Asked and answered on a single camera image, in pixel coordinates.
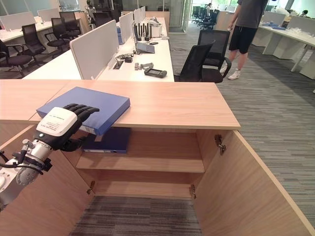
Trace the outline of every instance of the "cabinet door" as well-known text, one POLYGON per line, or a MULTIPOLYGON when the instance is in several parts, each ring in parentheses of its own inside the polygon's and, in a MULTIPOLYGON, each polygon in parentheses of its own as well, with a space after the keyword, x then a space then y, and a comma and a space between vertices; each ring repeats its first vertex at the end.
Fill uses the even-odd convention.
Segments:
MULTIPOLYGON (((18 151, 21 141, 33 134, 34 127, 29 126, 0 148, 7 155, 18 151)), ((0 235, 68 236, 74 228, 93 193, 87 194, 88 185, 61 151, 49 158, 50 171, 38 176, 0 213, 0 235)))
POLYGON ((314 236, 315 230, 238 131, 229 131, 199 183, 194 208, 205 236, 314 236))

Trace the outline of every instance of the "robotic arm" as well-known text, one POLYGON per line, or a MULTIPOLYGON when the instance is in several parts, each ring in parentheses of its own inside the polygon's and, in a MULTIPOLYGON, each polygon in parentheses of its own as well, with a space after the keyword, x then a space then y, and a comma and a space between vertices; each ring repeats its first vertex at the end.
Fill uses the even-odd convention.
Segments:
POLYGON ((0 211, 2 211, 19 193, 42 171, 52 167, 48 156, 53 150, 75 151, 84 138, 71 139, 82 123, 98 108, 85 105, 69 104, 63 108, 54 107, 38 124, 33 141, 22 141, 19 153, 8 160, 3 152, 0 156, 5 164, 0 163, 0 211))

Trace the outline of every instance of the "gray t-shirt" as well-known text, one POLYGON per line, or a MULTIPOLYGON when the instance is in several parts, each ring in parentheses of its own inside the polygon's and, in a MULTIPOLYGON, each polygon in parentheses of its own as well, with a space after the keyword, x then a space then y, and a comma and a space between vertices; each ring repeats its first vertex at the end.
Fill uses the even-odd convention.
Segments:
POLYGON ((241 11, 238 14, 236 26, 258 28, 262 13, 268 0, 238 0, 241 11))

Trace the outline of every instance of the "door hinge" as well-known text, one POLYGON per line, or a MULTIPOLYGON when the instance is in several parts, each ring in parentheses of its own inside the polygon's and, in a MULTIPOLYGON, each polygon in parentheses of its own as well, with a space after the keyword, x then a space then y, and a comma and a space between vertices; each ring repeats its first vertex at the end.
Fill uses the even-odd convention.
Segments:
POLYGON ((94 188, 94 185, 95 185, 95 181, 93 180, 93 181, 91 181, 90 188, 87 190, 87 194, 90 194, 90 193, 91 193, 91 191, 92 191, 93 188, 94 188))
POLYGON ((192 185, 190 186, 190 193, 191 193, 191 195, 193 196, 194 199, 197 198, 197 196, 196 196, 196 187, 195 187, 194 184, 192 184, 192 185))
POLYGON ((215 135, 215 141, 216 141, 218 148, 220 149, 220 154, 222 155, 225 152, 225 150, 227 149, 227 147, 222 144, 222 135, 216 134, 215 135))

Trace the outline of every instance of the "wooden countertop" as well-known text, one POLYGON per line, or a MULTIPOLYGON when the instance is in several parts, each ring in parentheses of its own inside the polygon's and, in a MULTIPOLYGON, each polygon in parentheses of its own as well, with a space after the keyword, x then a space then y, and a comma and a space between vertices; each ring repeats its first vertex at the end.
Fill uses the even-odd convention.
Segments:
POLYGON ((130 108, 114 126, 234 130, 240 128, 213 83, 1 80, 0 121, 38 123, 38 107, 76 86, 130 98, 130 108))

